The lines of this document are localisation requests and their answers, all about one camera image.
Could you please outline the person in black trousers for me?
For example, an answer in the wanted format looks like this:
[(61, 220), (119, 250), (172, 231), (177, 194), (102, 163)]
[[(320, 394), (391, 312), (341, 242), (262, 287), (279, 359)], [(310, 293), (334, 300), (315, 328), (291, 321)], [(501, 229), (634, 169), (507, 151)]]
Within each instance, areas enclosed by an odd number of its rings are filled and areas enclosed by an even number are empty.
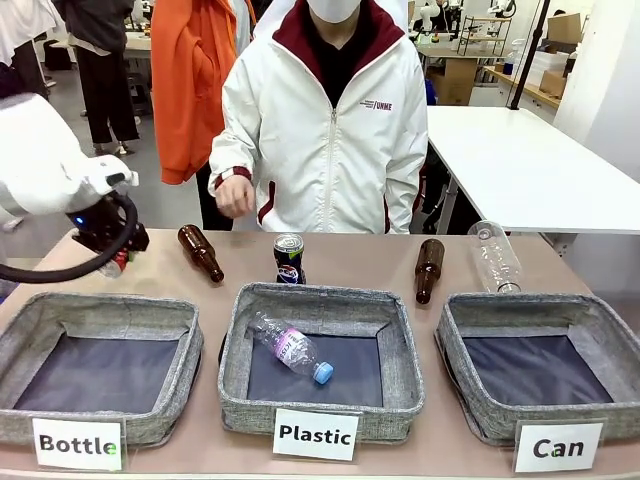
[(52, 0), (75, 50), (84, 105), (97, 155), (125, 156), (139, 138), (124, 51), (125, 20), (135, 0)]

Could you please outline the large cardboard box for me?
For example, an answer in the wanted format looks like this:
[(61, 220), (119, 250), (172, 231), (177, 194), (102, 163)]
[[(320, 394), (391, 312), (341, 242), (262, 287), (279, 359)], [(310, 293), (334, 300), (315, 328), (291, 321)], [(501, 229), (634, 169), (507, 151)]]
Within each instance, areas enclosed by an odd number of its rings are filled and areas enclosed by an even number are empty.
[(433, 84), (437, 104), (468, 106), (477, 66), (475, 58), (448, 58), (443, 65), (430, 65), (427, 78)]

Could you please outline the person in white coat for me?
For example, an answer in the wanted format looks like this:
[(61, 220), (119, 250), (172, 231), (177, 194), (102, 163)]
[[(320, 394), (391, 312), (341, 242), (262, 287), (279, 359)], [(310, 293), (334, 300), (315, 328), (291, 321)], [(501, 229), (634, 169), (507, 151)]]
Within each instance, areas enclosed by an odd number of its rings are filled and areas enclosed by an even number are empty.
[(0, 99), (48, 90), (35, 52), (35, 39), (58, 25), (50, 0), (0, 0)]

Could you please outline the grey fabric basket Can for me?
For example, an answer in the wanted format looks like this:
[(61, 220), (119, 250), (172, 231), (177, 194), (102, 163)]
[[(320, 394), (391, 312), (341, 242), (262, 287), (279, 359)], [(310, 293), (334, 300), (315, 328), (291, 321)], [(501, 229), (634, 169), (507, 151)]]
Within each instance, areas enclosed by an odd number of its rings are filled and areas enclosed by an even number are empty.
[(601, 420), (606, 440), (640, 439), (640, 337), (598, 297), (455, 294), (435, 340), (486, 444), (512, 446), (534, 422)]

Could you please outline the white sign reading Can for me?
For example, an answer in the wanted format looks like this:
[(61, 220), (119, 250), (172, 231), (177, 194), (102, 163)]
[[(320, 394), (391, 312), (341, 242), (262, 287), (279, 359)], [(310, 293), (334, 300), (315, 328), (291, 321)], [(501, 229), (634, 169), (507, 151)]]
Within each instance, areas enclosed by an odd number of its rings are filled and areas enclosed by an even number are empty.
[(605, 421), (521, 423), (514, 472), (517, 474), (590, 470), (602, 443)]

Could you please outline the wooden workbench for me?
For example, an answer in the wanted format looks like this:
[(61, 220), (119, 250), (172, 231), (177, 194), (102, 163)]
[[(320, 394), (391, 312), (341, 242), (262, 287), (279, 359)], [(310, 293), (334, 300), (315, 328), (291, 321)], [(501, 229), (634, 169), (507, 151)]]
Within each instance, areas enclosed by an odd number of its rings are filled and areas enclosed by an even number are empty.
[[(518, 85), (517, 80), (515, 80), (511, 76), (505, 75), (503, 72), (496, 72), (493, 66), (483, 66), (482, 70), (485, 73), (495, 77), (499, 82), (509, 84), (512, 91), (514, 91)], [(535, 98), (537, 101), (555, 110), (559, 108), (561, 103), (561, 100), (559, 98), (548, 95), (547, 93), (541, 91), (537, 86), (530, 83), (526, 83), (524, 85), (523, 93), (532, 98)]]

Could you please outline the clear label-free plastic bottle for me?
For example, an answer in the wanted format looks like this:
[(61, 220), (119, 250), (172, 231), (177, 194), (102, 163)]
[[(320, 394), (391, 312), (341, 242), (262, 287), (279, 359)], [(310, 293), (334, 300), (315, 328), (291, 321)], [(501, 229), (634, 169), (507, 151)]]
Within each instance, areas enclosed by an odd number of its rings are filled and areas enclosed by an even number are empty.
[(515, 294), (522, 291), (521, 265), (503, 228), (481, 220), (469, 229), (472, 258), (484, 288), (491, 293)]

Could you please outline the white sign reading Bottle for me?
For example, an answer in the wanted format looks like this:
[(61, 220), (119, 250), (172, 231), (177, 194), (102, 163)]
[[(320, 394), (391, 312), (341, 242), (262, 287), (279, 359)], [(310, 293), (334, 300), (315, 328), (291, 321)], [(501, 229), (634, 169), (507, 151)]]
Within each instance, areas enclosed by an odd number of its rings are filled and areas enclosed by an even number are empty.
[(32, 431), (40, 467), (116, 472), (125, 466), (120, 423), (34, 418)]

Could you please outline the brown glass bottle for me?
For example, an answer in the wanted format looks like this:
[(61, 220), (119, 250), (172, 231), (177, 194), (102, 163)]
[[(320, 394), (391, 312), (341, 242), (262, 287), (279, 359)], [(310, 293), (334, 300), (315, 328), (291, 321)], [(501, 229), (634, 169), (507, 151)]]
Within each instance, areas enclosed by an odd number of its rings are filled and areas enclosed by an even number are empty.
[(184, 225), (178, 230), (177, 238), (191, 262), (213, 283), (219, 284), (224, 280), (214, 247), (199, 227), (192, 224)]
[(433, 238), (425, 240), (419, 250), (415, 266), (415, 298), (426, 305), (431, 300), (433, 288), (440, 279), (445, 246)]

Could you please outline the person's right forearm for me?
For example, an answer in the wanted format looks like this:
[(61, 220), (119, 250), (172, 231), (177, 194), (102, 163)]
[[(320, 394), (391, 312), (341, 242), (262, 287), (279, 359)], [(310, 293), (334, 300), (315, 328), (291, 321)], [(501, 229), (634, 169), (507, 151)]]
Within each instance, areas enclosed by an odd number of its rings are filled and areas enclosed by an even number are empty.
[(213, 196), (227, 180), (239, 177), (252, 181), (258, 158), (261, 117), (254, 105), (223, 110), (224, 128), (212, 142), (208, 189)]

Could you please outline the grey fabric basket Plastic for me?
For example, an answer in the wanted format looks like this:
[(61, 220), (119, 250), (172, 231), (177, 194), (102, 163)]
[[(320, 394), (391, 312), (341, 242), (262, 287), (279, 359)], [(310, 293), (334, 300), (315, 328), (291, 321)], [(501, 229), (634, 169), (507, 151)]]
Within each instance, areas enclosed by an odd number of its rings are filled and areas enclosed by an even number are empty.
[[(252, 335), (259, 315), (282, 320), (317, 346), (333, 375), (297, 374)], [(402, 443), (426, 392), (408, 312), (391, 292), (337, 286), (249, 283), (232, 309), (217, 380), (226, 429), (271, 435), (279, 408), (354, 415), (357, 438)]]

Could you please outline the black metal pole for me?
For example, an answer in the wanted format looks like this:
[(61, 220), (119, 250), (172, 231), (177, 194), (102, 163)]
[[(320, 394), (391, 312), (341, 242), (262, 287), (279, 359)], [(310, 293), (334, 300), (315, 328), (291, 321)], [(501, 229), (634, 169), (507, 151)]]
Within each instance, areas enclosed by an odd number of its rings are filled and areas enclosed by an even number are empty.
[(524, 87), (526, 85), (526, 81), (529, 75), (529, 71), (531, 69), (531, 65), (533, 63), (536, 48), (542, 37), (543, 28), (547, 18), (547, 13), (548, 13), (550, 3), (551, 3), (551, 0), (540, 0), (539, 2), (540, 4), (539, 13), (535, 17), (536, 19), (535, 29), (533, 30), (531, 41), (528, 43), (529, 47), (525, 51), (526, 55), (524, 57), (524, 64), (521, 67), (520, 80), (517, 83), (516, 90), (511, 98), (511, 103), (508, 106), (508, 108), (512, 111), (517, 111), (519, 109), (520, 99), (524, 91)]

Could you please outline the person in orange jacket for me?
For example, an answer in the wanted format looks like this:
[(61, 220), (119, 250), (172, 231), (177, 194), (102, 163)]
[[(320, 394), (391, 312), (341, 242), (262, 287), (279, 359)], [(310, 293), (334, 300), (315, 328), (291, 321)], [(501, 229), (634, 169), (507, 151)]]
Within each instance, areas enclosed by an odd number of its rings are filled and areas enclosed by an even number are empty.
[(152, 99), (164, 183), (180, 185), (208, 162), (224, 128), (222, 86), (254, 24), (251, 0), (155, 0)]

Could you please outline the grey fabric basket Bottle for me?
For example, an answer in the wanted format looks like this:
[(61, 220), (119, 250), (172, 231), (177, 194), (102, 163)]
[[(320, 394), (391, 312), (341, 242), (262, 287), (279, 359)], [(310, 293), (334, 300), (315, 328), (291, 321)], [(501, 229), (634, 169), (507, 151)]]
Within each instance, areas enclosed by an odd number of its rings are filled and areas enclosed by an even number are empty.
[(121, 423), (130, 446), (172, 435), (204, 337), (190, 302), (45, 292), (0, 332), (0, 443), (28, 445), (35, 418)]

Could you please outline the white side table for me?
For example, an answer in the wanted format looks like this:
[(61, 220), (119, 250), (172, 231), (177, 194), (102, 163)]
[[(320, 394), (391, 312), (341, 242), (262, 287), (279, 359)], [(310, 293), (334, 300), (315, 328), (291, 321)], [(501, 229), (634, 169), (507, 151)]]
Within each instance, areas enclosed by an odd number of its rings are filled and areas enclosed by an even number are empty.
[(640, 184), (527, 110), (431, 106), (428, 133), (477, 213), (507, 231), (640, 234)]

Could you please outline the person's right hand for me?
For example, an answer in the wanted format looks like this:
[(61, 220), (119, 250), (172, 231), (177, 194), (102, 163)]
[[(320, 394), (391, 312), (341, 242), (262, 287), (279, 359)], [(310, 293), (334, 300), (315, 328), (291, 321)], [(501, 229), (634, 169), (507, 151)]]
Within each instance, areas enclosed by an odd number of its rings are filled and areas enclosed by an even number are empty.
[(255, 193), (250, 180), (241, 175), (231, 175), (215, 188), (214, 196), (218, 209), (236, 219), (251, 213), (255, 206)]

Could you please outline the small cardboard box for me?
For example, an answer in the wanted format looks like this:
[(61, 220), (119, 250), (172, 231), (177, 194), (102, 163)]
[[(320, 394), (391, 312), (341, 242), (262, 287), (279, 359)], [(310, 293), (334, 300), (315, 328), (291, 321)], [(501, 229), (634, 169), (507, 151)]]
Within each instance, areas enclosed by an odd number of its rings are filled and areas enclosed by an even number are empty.
[(578, 44), (582, 40), (582, 21), (579, 13), (561, 14), (547, 19), (547, 38), (551, 42)]

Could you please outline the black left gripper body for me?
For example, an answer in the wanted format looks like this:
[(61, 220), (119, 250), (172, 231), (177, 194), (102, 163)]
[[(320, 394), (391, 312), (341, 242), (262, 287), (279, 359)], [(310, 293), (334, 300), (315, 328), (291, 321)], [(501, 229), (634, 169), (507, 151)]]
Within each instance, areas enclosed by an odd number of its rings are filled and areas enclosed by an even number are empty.
[(113, 245), (118, 251), (142, 252), (149, 245), (149, 236), (128, 195), (112, 192), (89, 208), (69, 213), (68, 218), (77, 229), (73, 239), (95, 253)]

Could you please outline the red drink can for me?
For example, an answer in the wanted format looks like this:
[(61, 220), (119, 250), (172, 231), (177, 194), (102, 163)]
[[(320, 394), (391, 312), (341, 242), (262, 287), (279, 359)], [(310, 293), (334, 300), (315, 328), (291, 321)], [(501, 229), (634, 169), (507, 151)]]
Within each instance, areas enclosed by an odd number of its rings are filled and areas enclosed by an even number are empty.
[(118, 278), (126, 269), (129, 260), (129, 251), (123, 248), (105, 263), (99, 272), (107, 278)]

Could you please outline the dark blue Pepsi can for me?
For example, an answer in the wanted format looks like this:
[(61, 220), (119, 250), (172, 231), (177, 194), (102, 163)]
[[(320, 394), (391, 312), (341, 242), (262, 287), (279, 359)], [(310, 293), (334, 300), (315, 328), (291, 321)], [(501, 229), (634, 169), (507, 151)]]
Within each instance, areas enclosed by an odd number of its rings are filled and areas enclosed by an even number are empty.
[(277, 266), (277, 283), (305, 284), (306, 275), (302, 267), (304, 242), (300, 235), (284, 233), (274, 241), (274, 259)]

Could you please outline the white face mask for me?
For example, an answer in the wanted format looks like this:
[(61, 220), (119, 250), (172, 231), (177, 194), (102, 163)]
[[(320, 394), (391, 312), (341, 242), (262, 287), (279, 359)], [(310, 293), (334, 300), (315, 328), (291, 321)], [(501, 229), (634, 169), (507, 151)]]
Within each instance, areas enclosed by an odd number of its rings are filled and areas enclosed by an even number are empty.
[(310, 10), (320, 20), (339, 24), (349, 19), (362, 0), (307, 0)]

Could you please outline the person's left forearm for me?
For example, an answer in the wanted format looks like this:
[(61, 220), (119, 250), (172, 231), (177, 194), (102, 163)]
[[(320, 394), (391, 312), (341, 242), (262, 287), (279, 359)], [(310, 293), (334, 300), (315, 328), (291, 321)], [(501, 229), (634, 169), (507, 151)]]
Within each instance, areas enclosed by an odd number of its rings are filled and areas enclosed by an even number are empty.
[(427, 143), (418, 143), (392, 158), (386, 167), (385, 201), (389, 233), (409, 233), (426, 153)]

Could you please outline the plastic bottle with purple label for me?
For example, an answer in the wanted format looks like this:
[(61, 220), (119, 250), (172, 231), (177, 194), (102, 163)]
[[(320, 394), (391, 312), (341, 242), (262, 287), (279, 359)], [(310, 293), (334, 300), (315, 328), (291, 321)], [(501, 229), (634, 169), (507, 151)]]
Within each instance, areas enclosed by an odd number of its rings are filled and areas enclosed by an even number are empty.
[(333, 376), (334, 367), (323, 361), (316, 344), (288, 321), (257, 312), (248, 324), (253, 338), (292, 372), (320, 385)]

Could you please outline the white sign reading Plastic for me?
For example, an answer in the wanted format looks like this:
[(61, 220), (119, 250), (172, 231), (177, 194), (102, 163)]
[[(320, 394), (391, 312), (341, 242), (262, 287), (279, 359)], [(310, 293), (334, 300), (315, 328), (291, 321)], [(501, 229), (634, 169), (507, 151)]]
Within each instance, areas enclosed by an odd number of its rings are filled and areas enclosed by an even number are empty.
[(272, 452), (322, 460), (350, 462), (359, 417), (278, 409), (275, 415)]

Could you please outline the person in white jacket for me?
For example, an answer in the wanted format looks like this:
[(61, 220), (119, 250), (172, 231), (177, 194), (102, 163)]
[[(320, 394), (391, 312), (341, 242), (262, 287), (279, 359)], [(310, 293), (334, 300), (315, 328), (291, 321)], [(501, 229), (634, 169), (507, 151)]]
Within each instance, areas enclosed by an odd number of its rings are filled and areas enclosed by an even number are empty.
[(377, 0), (330, 24), (295, 0), (235, 61), (222, 107), (261, 117), (252, 175), (257, 224), (270, 232), (387, 234), (386, 167), (425, 142), (418, 52)]

